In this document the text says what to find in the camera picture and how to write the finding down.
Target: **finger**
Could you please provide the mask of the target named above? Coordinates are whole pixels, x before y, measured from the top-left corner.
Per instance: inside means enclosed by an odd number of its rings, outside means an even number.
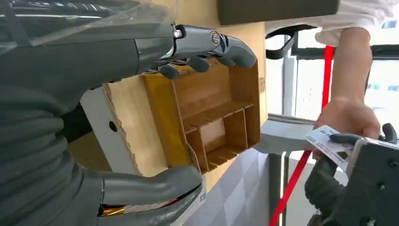
[[[355,145],[358,139],[362,138],[361,136],[349,133],[338,133],[330,136],[330,140],[334,143],[339,144],[352,144]]]
[[[398,142],[398,136],[396,134],[396,131],[390,123],[386,123],[383,125],[383,132],[385,134],[385,142],[389,142],[392,144],[396,144]]]

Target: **hole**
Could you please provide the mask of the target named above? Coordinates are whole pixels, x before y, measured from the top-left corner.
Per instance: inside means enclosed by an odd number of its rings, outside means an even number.
[[[399,166],[399,163],[397,161],[394,161],[393,159],[389,160],[388,165],[392,168],[396,168]]]
[[[115,123],[110,121],[110,129],[114,132],[118,132],[118,128],[116,127]]]

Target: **white sleeve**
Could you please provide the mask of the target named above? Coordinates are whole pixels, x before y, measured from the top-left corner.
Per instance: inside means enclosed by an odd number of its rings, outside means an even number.
[[[342,0],[336,15],[320,18],[322,30],[315,35],[316,41],[337,46],[345,28],[360,27],[370,36],[381,29],[387,17],[392,17],[399,0]]]

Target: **human arm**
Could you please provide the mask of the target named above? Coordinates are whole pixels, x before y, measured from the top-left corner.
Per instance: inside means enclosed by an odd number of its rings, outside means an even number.
[[[342,133],[378,138],[380,124],[364,104],[365,84],[371,68],[370,35],[363,28],[341,33],[335,51],[331,101],[323,109],[315,128],[329,125]]]

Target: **human hand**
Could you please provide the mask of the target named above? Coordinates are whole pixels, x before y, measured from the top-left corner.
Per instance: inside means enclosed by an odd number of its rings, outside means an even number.
[[[340,133],[351,133],[363,137],[378,139],[380,123],[373,110],[363,102],[345,97],[332,98],[321,111],[314,128],[328,125]],[[320,151],[313,152],[313,158],[320,156]]]

